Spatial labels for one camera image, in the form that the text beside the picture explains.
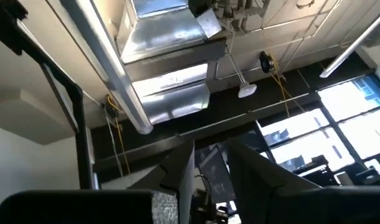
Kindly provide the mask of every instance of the metal pipe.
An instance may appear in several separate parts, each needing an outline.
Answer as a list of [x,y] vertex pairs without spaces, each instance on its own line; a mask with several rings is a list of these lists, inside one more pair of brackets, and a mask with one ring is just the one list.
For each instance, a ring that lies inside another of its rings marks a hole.
[[[338,47],[338,46],[340,46],[340,45],[347,44],[347,43],[348,43],[348,42],[345,42],[345,43],[342,43],[342,44],[337,44],[337,45],[334,45],[334,46],[331,46],[331,47],[327,47],[327,48],[322,49],[322,50],[327,50],[327,49],[330,49],[330,48],[333,48],[333,47]],[[316,53],[316,52],[319,52],[319,51],[322,51],[322,50],[317,50],[317,51],[314,51],[314,52],[309,53],[309,54],[313,54],[313,53]],[[258,69],[260,69],[260,68],[261,68],[261,66],[259,66],[259,67],[255,67],[255,68],[251,68],[251,69],[248,69],[248,70],[243,71],[243,72],[252,72],[252,71],[258,70]],[[227,75],[227,76],[222,77],[222,78],[217,78],[217,77],[215,77],[215,80],[223,80],[223,79],[225,79],[225,78],[230,78],[230,77],[234,77],[234,76],[237,76],[237,73],[233,73],[232,75]]]
[[[304,41],[306,39],[310,39],[310,38],[314,38],[314,36],[317,35],[317,33],[319,32],[319,30],[321,29],[321,27],[326,23],[327,19],[331,16],[331,13],[333,13],[333,11],[339,6],[339,4],[341,4],[342,0],[337,0],[335,2],[335,5],[333,6],[332,9],[330,9],[329,13],[325,16],[325,18],[323,19],[323,21],[321,22],[320,26],[317,27],[317,29],[314,31],[314,33],[308,37],[303,37],[300,44],[298,45],[297,49],[295,49],[294,53],[292,53],[290,59],[287,61],[286,65],[284,66],[283,70],[282,70],[282,73],[287,69],[287,67],[289,66],[289,64],[291,63],[291,61],[293,60],[294,56],[298,53],[299,49],[301,48],[302,44],[304,43]],[[324,5],[321,7],[322,9],[324,8],[324,6],[327,4],[327,1],[325,1]],[[316,16],[314,18],[314,20],[311,22],[310,26],[308,27],[308,29],[306,31],[308,31],[310,29],[310,27],[313,25],[313,23],[316,21],[318,16]]]
[[[281,47],[281,46],[284,46],[284,45],[292,44],[292,43],[295,43],[295,42],[298,42],[298,41],[307,40],[307,39],[313,38],[314,36],[317,35],[317,32],[320,30],[320,28],[327,21],[327,18],[329,18],[329,16],[333,12],[333,10],[336,9],[339,6],[339,4],[341,4],[341,2],[342,2],[342,0],[337,0],[336,4],[328,12],[320,12],[318,14],[314,14],[314,15],[310,15],[310,16],[305,16],[305,17],[301,17],[301,18],[298,18],[298,19],[293,19],[293,20],[286,21],[286,22],[281,22],[279,24],[274,24],[274,25],[271,25],[271,26],[263,27],[263,28],[258,28],[258,29],[254,29],[254,30],[247,30],[245,32],[245,34],[250,34],[250,33],[253,33],[253,32],[259,32],[259,31],[262,31],[262,30],[267,30],[267,29],[276,28],[276,27],[281,27],[281,26],[285,26],[285,25],[288,25],[288,24],[292,24],[292,23],[295,23],[295,22],[302,21],[302,20],[307,19],[309,17],[318,17],[318,16],[321,16],[321,15],[327,14],[326,17],[321,22],[320,26],[316,29],[316,31],[312,35],[309,35],[307,37],[301,37],[301,38],[298,38],[298,39],[295,39],[295,40],[290,40],[288,42],[284,42],[284,43],[281,43],[281,44],[272,45],[272,46],[267,47],[266,49],[272,49],[272,48],[275,48],[275,47]],[[261,51],[261,50],[263,50],[263,49],[253,50],[253,51],[247,52],[245,54],[250,54],[252,52]]]
[[233,58],[232,54],[230,54],[230,53],[229,53],[229,58],[230,58],[230,62],[232,62],[232,65],[233,65],[233,67],[234,67],[235,72],[237,73],[237,75],[238,75],[239,78],[240,78],[241,83],[246,83],[247,80],[245,80],[244,76],[242,75],[241,70],[240,70],[239,67],[237,67],[237,65],[235,64],[234,58]]
[[357,47],[380,25],[380,16],[358,37],[341,55],[339,55],[320,75],[320,78],[330,76]]
[[[244,9],[250,9],[252,8],[252,0],[245,0],[244,3]],[[248,17],[243,18],[241,21],[239,21],[240,28],[242,30],[245,30],[247,28],[248,23]]]
[[344,36],[344,38],[342,38],[342,40],[340,41],[340,43],[344,42],[346,40],[346,38],[348,38],[349,34],[354,31],[354,29],[358,26],[358,24],[360,23],[360,21],[370,12],[370,10],[378,3],[379,0],[376,0],[374,2],[374,4],[371,5],[371,7],[366,10],[366,12],[363,14],[363,16],[361,16],[358,21],[353,25],[352,29]]
[[92,0],[60,0],[82,38],[100,62],[107,77],[100,77],[106,83],[118,104],[129,117],[140,134],[153,130],[142,105],[125,72],[123,62],[114,48],[107,29]]

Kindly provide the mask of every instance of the glass window pane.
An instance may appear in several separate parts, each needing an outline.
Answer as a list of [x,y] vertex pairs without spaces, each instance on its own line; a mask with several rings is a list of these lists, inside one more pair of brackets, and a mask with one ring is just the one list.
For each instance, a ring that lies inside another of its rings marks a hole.
[[336,121],[380,106],[380,89],[371,77],[333,86],[319,95]]
[[326,125],[328,125],[327,119],[324,117],[320,109],[316,109],[268,125],[263,127],[261,131],[267,144],[270,146]]
[[326,157],[331,170],[338,170],[354,162],[331,128],[272,149],[272,154],[277,164],[289,171],[311,162],[313,157],[320,155]]
[[340,124],[362,159],[380,153],[380,110]]

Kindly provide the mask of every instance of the cable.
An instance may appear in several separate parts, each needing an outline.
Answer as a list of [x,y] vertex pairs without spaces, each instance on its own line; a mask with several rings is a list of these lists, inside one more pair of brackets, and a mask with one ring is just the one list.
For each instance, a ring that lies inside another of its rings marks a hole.
[[276,16],[277,16],[277,14],[284,8],[284,6],[287,4],[287,2],[288,2],[289,0],[286,0],[284,3],[283,3],[283,5],[280,7],[280,9],[273,15],[273,17],[271,18],[271,19],[269,19],[269,21],[267,21],[267,23],[266,23],[266,25],[268,25],[269,24],[269,22],[271,22]]
[[260,8],[260,6],[259,6],[257,0],[254,0],[254,3]]
[[194,176],[194,178],[196,178],[196,177],[204,178],[208,182],[209,190],[207,190],[207,197],[206,197],[206,201],[205,201],[205,204],[208,204],[208,198],[209,198],[209,195],[211,194],[211,190],[212,190],[211,182],[208,180],[208,177],[206,177],[205,175],[198,174],[198,175]]
[[[265,43],[266,43],[266,48],[268,49],[268,41],[267,41],[267,38],[265,36],[265,32],[264,30],[262,29],[262,35],[264,36],[264,39],[265,39]],[[301,107],[301,105],[299,105],[299,103],[293,99],[292,95],[288,93],[288,91],[285,89],[285,87],[282,85],[282,81],[281,81],[281,78],[280,78],[280,75],[278,74],[278,71],[280,70],[280,67],[275,59],[275,57],[270,54],[272,60],[273,60],[273,73],[277,75],[277,78],[275,78],[274,74],[272,74],[271,72],[269,72],[270,76],[272,76],[272,78],[276,81],[276,83],[279,85],[280,87],[280,90],[282,92],[282,96],[283,96],[283,100],[284,100],[284,105],[285,105],[285,111],[287,113],[287,116],[288,118],[290,118],[290,110],[288,109],[288,105],[287,105],[287,100],[286,100],[286,97],[285,97],[285,94],[286,93],[290,98],[292,98],[292,101],[295,102],[295,104],[303,111],[305,112],[305,110]]]
[[103,108],[103,105],[96,101],[93,97],[91,97],[87,92],[83,91],[83,94],[89,98],[89,100],[92,100],[95,104],[97,104],[99,107]]
[[107,120],[108,130],[110,131],[110,136],[111,136],[111,141],[112,141],[112,144],[113,144],[113,150],[114,150],[114,154],[115,154],[116,164],[118,165],[118,168],[120,170],[121,177],[123,177],[122,165],[121,165],[121,162],[120,162],[120,160],[118,158],[118,154],[116,153],[116,147],[115,147],[115,141],[114,141],[113,131],[111,130],[110,119],[108,119],[107,110],[106,110],[105,107],[104,107],[104,113],[105,113],[105,119]]
[[[262,29],[262,35],[264,36],[265,43],[266,43],[266,48],[268,49],[268,42],[267,42],[267,38],[265,36],[265,32],[264,32],[263,29]],[[290,118],[290,110],[288,109],[287,101],[286,101],[285,94],[284,94],[284,91],[287,92],[287,90],[284,89],[284,87],[282,85],[282,79],[280,78],[280,75],[279,75],[279,72],[278,72],[280,70],[280,67],[278,66],[278,63],[277,63],[276,59],[273,57],[273,55],[270,54],[270,56],[271,56],[271,58],[273,60],[273,72],[277,76],[277,80],[275,79],[275,81],[279,85],[280,90],[282,92],[284,106],[285,106],[285,111],[287,112],[287,117]]]
[[111,96],[110,96],[110,95],[107,95],[107,101],[108,101],[108,103],[109,103],[112,107],[114,107],[116,110],[118,110],[118,112],[123,113],[123,111],[122,111],[121,109],[119,109],[117,106],[115,106],[115,104],[112,102],[112,100],[111,100]]
[[130,174],[128,159],[126,158],[126,152],[125,152],[125,150],[123,148],[122,135],[121,135],[121,127],[120,127],[120,124],[118,123],[118,118],[115,118],[115,123],[116,123],[116,128],[118,130],[118,137],[120,138],[120,142],[121,142],[121,148],[122,148],[122,152],[123,152],[123,157],[125,158],[126,168],[128,169],[128,174]]
[[295,5],[297,6],[298,9],[303,9],[304,7],[311,7],[313,4],[315,3],[315,0],[311,0],[308,4],[298,4],[298,3],[295,3]]
[[[274,77],[274,75],[271,72],[269,72],[269,74],[276,81],[276,83],[278,85],[280,85],[280,83],[278,82],[278,80],[276,79],[276,77]],[[293,96],[291,94],[289,94],[288,91],[284,87],[283,87],[283,90],[287,94],[287,96],[289,96],[291,98],[291,100],[294,101],[295,104],[302,110],[302,112],[305,112],[305,110],[301,107],[301,105],[299,105],[299,103],[296,100],[293,99]]]

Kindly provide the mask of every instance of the gray pipe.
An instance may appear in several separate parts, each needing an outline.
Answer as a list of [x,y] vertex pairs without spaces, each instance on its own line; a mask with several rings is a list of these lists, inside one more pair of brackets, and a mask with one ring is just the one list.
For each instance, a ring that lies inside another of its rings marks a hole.
[[123,62],[114,48],[107,29],[92,0],[60,0],[83,39],[103,67],[101,77],[118,104],[140,134],[153,130],[141,102],[125,72]]
[[[252,1],[253,0],[245,0],[245,3],[243,3],[244,4],[243,5],[244,9],[250,9],[250,8],[252,8]],[[247,23],[248,23],[248,17],[243,18],[241,20],[241,23],[240,23],[240,28],[242,30],[247,30]]]
[[320,75],[320,78],[329,77],[357,47],[380,25],[380,16],[358,37],[342,54],[340,54]]

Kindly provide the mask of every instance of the hanging wire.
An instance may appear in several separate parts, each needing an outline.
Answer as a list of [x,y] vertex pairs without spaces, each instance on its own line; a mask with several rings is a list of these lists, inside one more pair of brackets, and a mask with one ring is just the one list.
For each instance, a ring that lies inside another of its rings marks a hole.
[[105,107],[104,107],[104,113],[105,113],[105,119],[107,120],[108,130],[110,131],[110,136],[111,136],[111,141],[113,144],[113,150],[114,150],[114,155],[115,155],[115,159],[116,159],[116,164],[118,165],[118,168],[120,170],[121,177],[123,177],[122,165],[121,165],[121,162],[118,158],[118,154],[116,153],[116,146],[115,146],[113,131],[111,129],[110,119],[108,118],[107,109]]
[[278,9],[278,11],[273,15],[273,17],[270,18],[269,21],[267,21],[266,25],[268,25],[269,22],[271,22],[271,21],[277,16],[277,14],[278,14],[278,13],[284,8],[284,6],[287,4],[288,1],[289,1],[289,0],[286,0],[286,1],[282,4],[282,6],[280,7],[280,9]]
[[254,0],[254,3],[255,3],[258,7],[260,7],[259,4],[258,4],[258,2],[257,2],[257,0]]
[[[115,104],[114,102],[112,102],[112,99],[111,99],[111,96],[110,95],[107,95],[107,101],[108,103],[114,107],[115,109],[117,109],[118,111],[121,111]],[[111,124],[110,124],[110,119],[108,118],[108,115],[107,115],[107,109],[105,108],[105,116],[106,116],[106,119],[107,119],[107,123],[108,123],[108,128],[110,130],[110,134],[111,134],[111,139],[113,141],[113,148],[114,148],[114,153],[115,153],[115,158],[116,158],[116,161],[117,161],[117,164],[120,168],[120,173],[121,173],[121,176],[123,176],[123,172],[122,172],[122,166],[121,166],[121,162],[118,158],[118,154],[116,153],[116,146],[115,146],[115,141],[114,141],[114,138],[113,138],[113,133],[112,133],[112,130],[111,130]],[[126,169],[128,170],[128,174],[130,174],[130,168],[129,168],[129,163],[128,163],[128,159],[126,157],[126,151],[123,147],[123,141],[122,141],[122,133],[121,133],[121,127],[120,127],[120,124],[118,122],[118,118],[115,118],[115,127],[118,131],[118,137],[120,139],[120,144],[121,144],[121,148],[122,148],[122,153],[123,153],[123,157],[125,159],[125,163],[126,163]]]
[[208,183],[208,186],[209,186],[209,189],[206,190],[207,191],[207,195],[206,195],[206,201],[205,201],[205,204],[208,204],[208,199],[209,199],[209,195],[211,194],[211,182],[209,181],[208,177],[206,177],[205,175],[202,175],[202,174],[199,174],[199,175],[195,175],[194,178],[196,177],[201,177],[203,179],[205,179]]
[[128,174],[130,174],[129,163],[128,163],[128,159],[126,158],[126,151],[123,148],[122,135],[121,135],[121,127],[120,127],[120,124],[118,122],[118,118],[115,118],[115,123],[116,123],[116,129],[118,130],[118,137],[120,138],[120,142],[121,142],[121,148],[122,148],[122,152],[123,152],[123,157],[125,158],[126,168],[128,169]]
[[113,103],[113,101],[112,101],[110,95],[107,95],[107,101],[108,101],[108,103],[109,103],[112,107],[114,107],[118,112],[123,113],[123,111],[122,111],[121,109],[119,109],[119,107],[115,106],[115,104]]
[[89,100],[92,100],[95,104],[97,104],[99,107],[103,108],[103,105],[101,103],[99,103],[98,101],[96,101],[93,97],[91,97],[87,92],[83,91],[83,94],[89,98]]
[[[265,40],[265,43],[266,43],[266,49],[269,50],[269,46],[268,46],[268,41],[267,41],[267,38],[265,36],[265,32],[264,30],[262,29],[262,35],[264,37],[264,40]],[[284,105],[285,105],[285,111],[287,113],[287,116],[288,118],[290,118],[290,110],[288,109],[288,105],[287,105],[287,99],[285,97],[285,94],[287,94],[290,98],[293,98],[291,96],[291,94],[288,93],[288,91],[285,89],[285,87],[282,85],[282,81],[281,81],[281,77],[279,75],[279,70],[280,70],[280,67],[275,59],[275,57],[269,53],[269,55],[272,57],[272,60],[273,60],[273,73],[272,72],[269,72],[270,76],[276,81],[276,83],[279,85],[280,87],[280,90],[282,92],[282,96],[283,96],[283,101],[284,101]],[[301,107],[301,105],[299,105],[299,103],[295,100],[295,99],[292,99],[292,101],[295,102],[295,104],[303,111],[305,112],[305,110]]]

